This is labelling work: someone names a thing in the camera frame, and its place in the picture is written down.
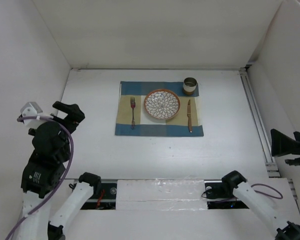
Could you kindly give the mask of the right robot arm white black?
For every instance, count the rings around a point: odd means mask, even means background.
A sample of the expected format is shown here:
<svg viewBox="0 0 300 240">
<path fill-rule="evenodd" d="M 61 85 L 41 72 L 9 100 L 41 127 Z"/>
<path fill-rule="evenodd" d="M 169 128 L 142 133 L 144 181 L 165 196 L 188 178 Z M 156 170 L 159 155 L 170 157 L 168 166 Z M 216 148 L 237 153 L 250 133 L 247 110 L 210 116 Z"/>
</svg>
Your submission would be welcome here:
<svg viewBox="0 0 300 240">
<path fill-rule="evenodd" d="M 286 155 L 299 155 L 295 159 L 287 159 L 285 163 L 290 166 L 300 166 L 300 132 L 293 133 L 290 138 L 276 129 L 270 130 L 271 155 L 282 157 Z M 282 216 L 263 199 L 247 179 L 238 171 L 225 175 L 222 179 L 221 191 L 227 197 L 236 197 L 242 201 L 261 221 L 276 240 L 300 240 L 300 225 L 297 225 Z"/>
</svg>

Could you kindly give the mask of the blue beige white cloth napkin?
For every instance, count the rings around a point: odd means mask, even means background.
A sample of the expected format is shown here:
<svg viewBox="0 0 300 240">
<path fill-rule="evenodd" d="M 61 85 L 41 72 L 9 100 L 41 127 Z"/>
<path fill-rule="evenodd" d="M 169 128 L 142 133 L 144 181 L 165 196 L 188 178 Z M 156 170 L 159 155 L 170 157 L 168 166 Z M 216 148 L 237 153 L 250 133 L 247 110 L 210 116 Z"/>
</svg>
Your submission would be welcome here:
<svg viewBox="0 0 300 240">
<path fill-rule="evenodd" d="M 115 135 L 134 137 L 203 137 L 203 125 L 199 119 L 199 87 L 193 95 L 185 95 L 182 91 L 183 82 L 159 81 L 121 81 L 119 105 L 116 118 Z M 167 89 L 176 93 L 180 99 L 178 114 L 168 120 L 155 119 L 144 109 L 146 95 L 154 90 Z M 135 129 L 131 129 L 132 109 L 131 97 L 135 98 L 134 109 Z M 187 104 L 191 100 L 192 130 L 188 130 Z"/>
</svg>

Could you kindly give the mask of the orange floral patterned plate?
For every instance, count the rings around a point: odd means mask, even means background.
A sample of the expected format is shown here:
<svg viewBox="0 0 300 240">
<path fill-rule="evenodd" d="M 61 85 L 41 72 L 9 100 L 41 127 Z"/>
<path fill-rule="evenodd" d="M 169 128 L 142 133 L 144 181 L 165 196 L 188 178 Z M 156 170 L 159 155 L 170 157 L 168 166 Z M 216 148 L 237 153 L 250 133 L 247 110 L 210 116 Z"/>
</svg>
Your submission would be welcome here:
<svg viewBox="0 0 300 240">
<path fill-rule="evenodd" d="M 144 109 L 155 119 L 169 120 L 178 114 L 180 99 L 173 91 L 157 89 L 146 95 Z"/>
</svg>

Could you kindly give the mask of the silver fork with pink neck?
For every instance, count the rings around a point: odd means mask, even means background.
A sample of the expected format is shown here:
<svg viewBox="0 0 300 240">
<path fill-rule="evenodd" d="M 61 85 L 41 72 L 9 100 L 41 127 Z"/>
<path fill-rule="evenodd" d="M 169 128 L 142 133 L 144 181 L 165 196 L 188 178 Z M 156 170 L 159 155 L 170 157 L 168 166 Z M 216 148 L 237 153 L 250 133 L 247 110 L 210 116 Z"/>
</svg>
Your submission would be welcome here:
<svg viewBox="0 0 300 240">
<path fill-rule="evenodd" d="M 135 129 L 135 118 L 134 118 L 134 109 L 136 107 L 135 98 L 131 97 L 130 99 L 130 106 L 132 109 L 132 121 L 131 121 L 131 129 Z"/>
</svg>

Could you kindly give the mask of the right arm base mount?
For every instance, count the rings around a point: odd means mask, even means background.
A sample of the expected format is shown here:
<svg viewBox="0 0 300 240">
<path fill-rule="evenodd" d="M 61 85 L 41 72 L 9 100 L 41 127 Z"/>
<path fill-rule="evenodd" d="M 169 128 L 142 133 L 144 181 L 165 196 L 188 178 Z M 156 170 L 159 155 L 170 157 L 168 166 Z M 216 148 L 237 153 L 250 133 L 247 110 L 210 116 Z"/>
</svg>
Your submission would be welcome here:
<svg viewBox="0 0 300 240">
<path fill-rule="evenodd" d="M 206 181 L 205 190 L 201 197 L 207 201 L 207 208 L 210 210 L 230 210 L 230 209 L 248 209 L 248 207 L 230 192 L 224 183 L 218 181 Z"/>
</svg>

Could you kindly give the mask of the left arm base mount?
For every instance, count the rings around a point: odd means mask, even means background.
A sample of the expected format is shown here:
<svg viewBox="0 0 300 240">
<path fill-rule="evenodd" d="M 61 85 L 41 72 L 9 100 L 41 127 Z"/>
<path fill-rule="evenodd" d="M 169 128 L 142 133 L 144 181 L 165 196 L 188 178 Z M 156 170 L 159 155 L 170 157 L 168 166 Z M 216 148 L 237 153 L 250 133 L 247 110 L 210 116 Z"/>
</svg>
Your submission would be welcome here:
<svg viewBox="0 0 300 240">
<path fill-rule="evenodd" d="M 72 190 L 66 204 L 74 210 L 114 210 L 118 192 L 117 181 L 102 181 L 101 177 L 84 173 L 69 184 Z"/>
</svg>

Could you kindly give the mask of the metal cup with brown base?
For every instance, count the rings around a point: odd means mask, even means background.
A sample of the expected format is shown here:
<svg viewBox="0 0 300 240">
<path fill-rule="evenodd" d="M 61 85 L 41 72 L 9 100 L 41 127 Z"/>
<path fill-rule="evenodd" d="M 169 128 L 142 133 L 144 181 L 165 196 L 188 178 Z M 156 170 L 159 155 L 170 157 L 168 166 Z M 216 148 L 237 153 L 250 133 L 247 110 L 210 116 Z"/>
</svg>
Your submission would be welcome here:
<svg viewBox="0 0 300 240">
<path fill-rule="evenodd" d="M 185 95 L 193 95 L 197 88 L 197 80 L 193 77 L 185 78 L 183 81 L 182 91 Z"/>
</svg>

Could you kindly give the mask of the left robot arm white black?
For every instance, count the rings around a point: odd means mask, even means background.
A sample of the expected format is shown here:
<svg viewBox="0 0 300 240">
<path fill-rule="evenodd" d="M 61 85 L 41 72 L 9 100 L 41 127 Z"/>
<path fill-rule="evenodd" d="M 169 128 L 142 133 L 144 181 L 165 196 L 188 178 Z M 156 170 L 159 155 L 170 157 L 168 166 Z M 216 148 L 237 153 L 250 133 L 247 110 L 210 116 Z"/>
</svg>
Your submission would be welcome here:
<svg viewBox="0 0 300 240">
<path fill-rule="evenodd" d="M 101 177 L 85 172 L 59 210 L 50 215 L 51 199 L 65 180 L 73 161 L 72 133 L 85 119 L 77 104 L 56 101 L 53 108 L 66 116 L 47 115 L 31 101 L 21 108 L 17 118 L 33 136 L 34 150 L 22 174 L 22 215 L 8 233 L 8 240 L 64 240 L 84 203 L 101 193 Z"/>
</svg>

